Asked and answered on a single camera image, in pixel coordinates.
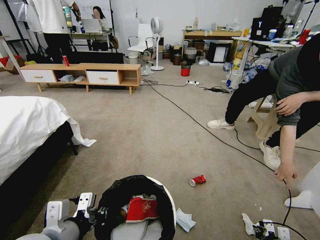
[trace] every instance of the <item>black pants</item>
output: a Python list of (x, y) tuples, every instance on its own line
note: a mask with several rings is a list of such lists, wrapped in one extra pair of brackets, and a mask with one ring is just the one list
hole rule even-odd
[(53, 63), (62, 63), (62, 56), (67, 57), (71, 53), (70, 37), (68, 34), (62, 33), (43, 33), (44, 38), (49, 47), (49, 55), (53, 59)]
[[(226, 122), (233, 124), (246, 105), (259, 98), (275, 94), (276, 88), (276, 82), (268, 70), (257, 74), (255, 78), (247, 84), (240, 85), (229, 100), (225, 115)], [(319, 109), (320, 102), (306, 102), (301, 105), (300, 121), (297, 125), (296, 138), (301, 137), (320, 122)], [(273, 133), (266, 144), (270, 147), (280, 146), (280, 132), (281, 129)]]

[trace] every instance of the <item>wooden stool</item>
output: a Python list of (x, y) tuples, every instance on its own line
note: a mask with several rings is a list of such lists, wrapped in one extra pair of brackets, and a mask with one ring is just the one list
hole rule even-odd
[[(263, 104), (265, 99), (266, 97), (260, 98), (257, 101), (257, 104), (254, 107), (253, 112), (247, 121), (249, 122), (253, 120), (258, 125), (256, 136), (262, 140), (268, 139), (268, 137), (270, 137), (275, 131), (279, 129), (279, 126), (277, 124), (277, 121), (278, 121), (277, 113), (275, 110), (277, 101), (276, 100), (274, 101), (271, 109), (264, 109), (264, 108), (261, 108), (261, 105)], [(263, 120), (258, 113), (267, 113), (268, 116), (266, 120)]]

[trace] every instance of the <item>white drawer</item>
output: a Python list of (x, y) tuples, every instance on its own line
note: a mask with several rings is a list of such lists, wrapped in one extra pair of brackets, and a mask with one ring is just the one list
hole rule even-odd
[(119, 85), (118, 72), (87, 71), (89, 83)]
[(23, 70), (21, 73), (26, 82), (56, 82), (52, 70)]

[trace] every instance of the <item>black trash bag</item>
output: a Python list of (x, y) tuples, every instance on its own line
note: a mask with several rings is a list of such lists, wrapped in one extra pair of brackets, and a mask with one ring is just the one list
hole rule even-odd
[(107, 220), (102, 222), (97, 220), (94, 227), (94, 235), (97, 240), (109, 240), (114, 225), (113, 219), (120, 209), (130, 202), (134, 195), (146, 194), (155, 195), (158, 202), (159, 220), (162, 225), (161, 238), (159, 240), (171, 240), (175, 234), (172, 204), (163, 186), (156, 184), (144, 175), (129, 176), (116, 180), (108, 188), (99, 201), (98, 209), (107, 208)]

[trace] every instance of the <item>human hand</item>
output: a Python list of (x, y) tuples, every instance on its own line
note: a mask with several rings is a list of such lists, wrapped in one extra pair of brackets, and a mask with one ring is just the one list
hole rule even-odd
[(298, 177), (298, 172), (295, 166), (293, 165), (293, 163), (289, 163), (289, 164), (281, 163), (278, 169), (274, 172), (274, 174), (276, 175), (276, 178), (279, 181), (285, 180), (287, 183), (287, 188), (289, 189), (292, 187), (293, 178)]
[(305, 92), (292, 94), (277, 102), (276, 112), (280, 115), (289, 116), (300, 108), (304, 102), (306, 102)]

